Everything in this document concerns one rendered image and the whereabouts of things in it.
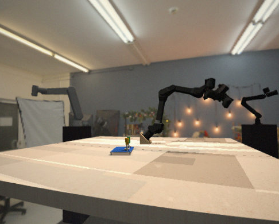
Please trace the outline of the blue circuit board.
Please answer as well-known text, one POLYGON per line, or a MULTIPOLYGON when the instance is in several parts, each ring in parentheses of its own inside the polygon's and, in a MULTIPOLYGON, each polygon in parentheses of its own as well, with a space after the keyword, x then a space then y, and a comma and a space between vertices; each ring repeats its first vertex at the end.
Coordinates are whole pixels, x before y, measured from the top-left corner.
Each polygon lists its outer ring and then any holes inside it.
MULTIPOLYGON (((130 144, 130 137, 125 138, 126 147, 115 147, 111 152, 131 152, 134 147, 131 147, 130 144)), ((111 156, 110 152, 110 156, 111 156)))

